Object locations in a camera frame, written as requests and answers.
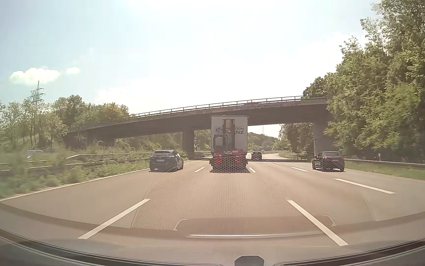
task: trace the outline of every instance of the trailer logo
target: trailer logo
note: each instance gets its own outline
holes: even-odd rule
[[[215,134],[222,134],[222,127],[216,127],[214,130]],[[245,129],[243,127],[236,127],[236,134],[244,134]]]
[[[236,127],[236,134],[243,134],[245,129],[243,127]]]

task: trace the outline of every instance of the black sedan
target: black sedan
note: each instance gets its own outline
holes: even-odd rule
[[[175,150],[157,150],[150,156],[150,171],[168,172],[183,169],[183,158]]]
[[[252,152],[252,160],[261,160],[261,159],[262,159],[262,152],[257,150]]]
[[[319,168],[321,171],[339,169],[343,172],[345,169],[344,158],[338,151],[322,151],[317,154],[313,160],[313,169]]]

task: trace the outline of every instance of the car rear window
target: car rear window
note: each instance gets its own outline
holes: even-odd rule
[[[340,154],[336,151],[326,151],[322,153],[323,156],[325,157],[339,157]]]

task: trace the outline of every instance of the green embankment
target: green embankment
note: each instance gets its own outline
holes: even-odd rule
[[[293,159],[294,154],[290,154],[288,151],[280,151],[279,155],[283,158]],[[371,172],[371,173],[384,174],[389,176],[402,177],[402,178],[413,178],[413,179],[425,180],[425,170],[412,169],[412,168],[402,167],[402,166],[389,166],[389,165],[378,165],[378,164],[346,161],[345,168]]]

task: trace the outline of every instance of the graffiti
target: graffiti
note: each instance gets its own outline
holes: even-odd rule
[[[83,142],[85,139],[87,139],[87,137],[83,136],[83,134],[81,132],[78,132],[77,136],[74,136],[74,138],[78,141],[78,142]]]

